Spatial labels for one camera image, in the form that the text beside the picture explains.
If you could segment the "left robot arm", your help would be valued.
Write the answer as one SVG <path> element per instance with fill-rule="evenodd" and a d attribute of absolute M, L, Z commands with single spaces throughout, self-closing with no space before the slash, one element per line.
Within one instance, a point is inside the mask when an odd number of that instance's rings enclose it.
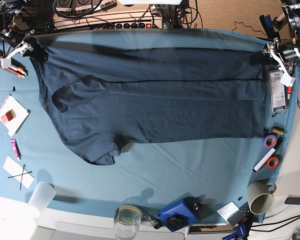
<path fill-rule="evenodd" d="M 300 0 L 281 0 L 280 6 L 283 13 L 279 17 L 274 19 L 268 15 L 259 17 L 269 43 L 250 57 L 249 64 L 293 66 L 288 74 L 294 76 L 297 66 L 300 65 Z M 286 24 L 289 24 L 293 31 L 290 39 L 282 39 L 279 34 L 279 30 Z"/>

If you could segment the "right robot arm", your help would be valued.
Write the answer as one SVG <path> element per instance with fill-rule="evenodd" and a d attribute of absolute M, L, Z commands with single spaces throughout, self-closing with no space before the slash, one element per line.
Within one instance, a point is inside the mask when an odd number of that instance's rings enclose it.
<path fill-rule="evenodd" d="M 0 0 L 0 39 L 4 44 L 8 44 L 8 50 L 3 52 L 2 58 L 5 65 L 16 54 L 32 58 L 38 63 L 47 60 L 45 50 L 34 37 L 40 32 L 37 23 L 41 15 L 31 15 L 27 8 L 32 6 L 31 0 Z M 22 13 L 27 14 L 24 19 L 27 24 L 25 29 L 15 22 Z"/>

